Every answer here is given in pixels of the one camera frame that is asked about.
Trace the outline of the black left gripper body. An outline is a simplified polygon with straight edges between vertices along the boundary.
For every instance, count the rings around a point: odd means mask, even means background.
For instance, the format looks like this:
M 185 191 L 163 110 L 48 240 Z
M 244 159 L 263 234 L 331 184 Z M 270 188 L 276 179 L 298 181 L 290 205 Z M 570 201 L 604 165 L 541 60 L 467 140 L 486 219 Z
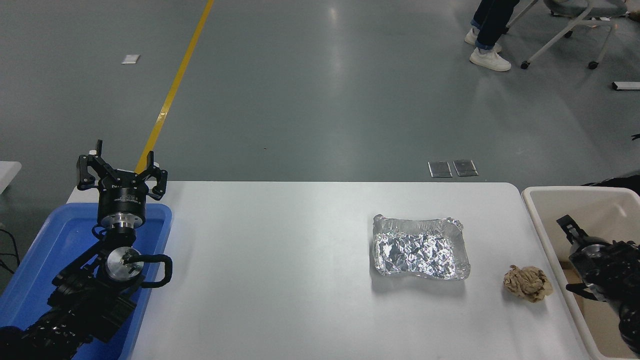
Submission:
M 132 183 L 129 178 L 123 176 L 121 176 L 121 180 L 120 184 L 117 184 L 110 177 L 99 180 L 98 216 L 133 214 L 145 217 L 148 186 L 141 180 Z

